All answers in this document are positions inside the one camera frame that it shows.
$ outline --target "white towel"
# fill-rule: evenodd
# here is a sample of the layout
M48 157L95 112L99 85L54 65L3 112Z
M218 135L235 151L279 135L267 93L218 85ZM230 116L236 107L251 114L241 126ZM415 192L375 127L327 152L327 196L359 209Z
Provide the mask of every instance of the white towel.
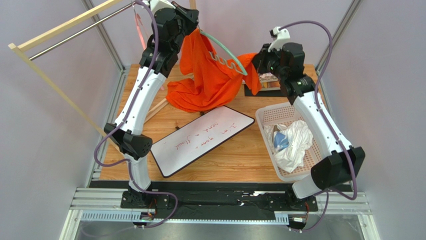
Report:
M285 125L279 124L278 128L282 134L286 135L290 145L279 152L275 152L272 142L274 126L264 126L264 130L268 137L269 148L274 153L274 158L277 165L284 171L291 173L297 167L303 167L303 158L305 151L312 146L314 136L308 128L306 122L297 120L293 122L287 129Z

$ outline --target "white wall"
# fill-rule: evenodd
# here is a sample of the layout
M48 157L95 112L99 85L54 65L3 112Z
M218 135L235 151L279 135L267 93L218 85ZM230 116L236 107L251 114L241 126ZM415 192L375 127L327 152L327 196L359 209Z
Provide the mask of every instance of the white wall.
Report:
M98 5L104 0L92 0ZM124 0L111 9L129 4ZM189 8L189 0L176 0ZM269 31L276 26L283 26L300 20L315 20L325 24L334 33L345 15L351 0L197 0L199 26L213 35L236 56L258 53L265 43L272 41ZM145 10L137 8L142 22L152 34L151 20ZM132 9L119 14L104 23L124 65L139 63L142 46L134 21ZM303 25L289 29L291 40L303 44L306 52L305 62L317 64L326 49L327 35L317 26ZM216 47L219 55L225 59L226 53Z
M335 47L325 90L366 159L359 172L381 238L425 239L426 2L365 0Z
M8 48L84 11L80 0L0 3L1 239L58 239L75 189L88 177L99 134ZM119 73L95 29L34 62L105 124Z

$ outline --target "white plastic basket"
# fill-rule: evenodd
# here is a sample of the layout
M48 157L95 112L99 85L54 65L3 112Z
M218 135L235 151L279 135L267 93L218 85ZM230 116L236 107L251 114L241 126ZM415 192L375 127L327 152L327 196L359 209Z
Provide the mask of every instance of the white plastic basket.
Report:
M306 151L304 155L303 167L297 167L292 173L288 173L277 165L272 151L268 145L264 126L284 124L288 127L297 120L304 121L300 113L296 111L295 107L292 106L289 102L266 106L256 111L256 121L257 124L259 124L260 132L262 133L263 141L265 142L270 160L272 161L273 167L275 168L279 179L283 180L284 182L295 182L303 179L310 173L311 168L321 160L320 148L315 139L313 139L312 146Z

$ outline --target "metal floor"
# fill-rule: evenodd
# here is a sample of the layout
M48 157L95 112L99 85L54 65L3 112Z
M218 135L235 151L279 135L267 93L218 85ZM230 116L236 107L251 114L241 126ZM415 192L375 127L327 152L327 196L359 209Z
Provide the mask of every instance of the metal floor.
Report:
M309 215L308 226L318 216ZM80 222L91 235L104 235L131 227L129 222ZM78 231L76 240L93 240ZM251 224L165 223L152 229L131 229L102 240L364 240L357 215L326 215L311 232L289 232L286 226Z

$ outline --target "orange fabric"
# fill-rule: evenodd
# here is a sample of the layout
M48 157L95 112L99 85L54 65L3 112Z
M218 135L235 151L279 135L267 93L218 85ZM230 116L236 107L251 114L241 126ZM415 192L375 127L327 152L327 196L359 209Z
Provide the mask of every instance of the orange fabric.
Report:
M208 111L231 102L243 83L253 95L262 88L259 76L252 64L255 53L244 54L238 60L247 71L244 76L235 69L214 61L209 52L216 51L209 39L197 29L183 41L180 71L187 75L193 73L194 79L170 82L166 99L170 104L186 112ZM228 60L228 65L235 63Z

